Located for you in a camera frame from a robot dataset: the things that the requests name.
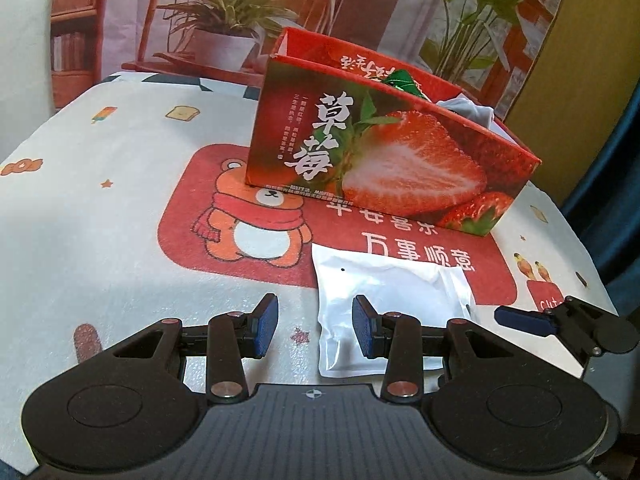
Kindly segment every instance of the circular pad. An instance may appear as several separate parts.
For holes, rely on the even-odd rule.
[[[483,361],[426,404],[449,446],[472,462],[522,474],[561,470],[593,453],[607,413],[590,386],[543,362]]]
[[[552,392],[530,384],[510,384],[489,394],[486,406],[495,418],[519,428],[537,428],[550,423],[562,412],[562,404]]]
[[[40,462],[85,472],[123,470],[159,458],[190,434],[199,405],[181,381],[152,360],[94,359],[27,399],[22,429]]]
[[[631,352],[638,344],[638,330],[622,317],[608,317],[594,330],[598,344],[613,354]]]
[[[90,428],[110,428],[129,422],[142,409],[142,397],[135,390],[104,384],[76,393],[67,407],[76,422]]]

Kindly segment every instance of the white plastic bag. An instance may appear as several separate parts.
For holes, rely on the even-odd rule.
[[[351,322],[353,297],[364,294],[380,314],[401,312],[423,325],[444,327],[453,317],[470,319],[474,297],[460,267],[400,260],[379,254],[339,251],[313,244],[320,295],[320,374],[351,377],[383,374],[385,358],[362,355]],[[424,369],[442,368],[425,357]]]

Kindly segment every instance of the white wall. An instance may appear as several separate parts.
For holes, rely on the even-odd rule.
[[[53,114],[51,0],[0,0],[0,161]]]

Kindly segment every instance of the red cartoon mat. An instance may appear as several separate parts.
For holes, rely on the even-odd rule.
[[[477,304],[511,304],[516,284],[491,235],[244,184],[248,149],[212,144],[191,158],[164,211],[158,241],[188,269],[317,287],[311,242],[460,266]]]

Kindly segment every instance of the strawberry box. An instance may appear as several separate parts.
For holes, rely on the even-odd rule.
[[[388,84],[402,74],[406,91]],[[285,28],[246,182],[485,235],[540,160],[500,121],[503,136],[434,104],[460,92],[372,50]]]

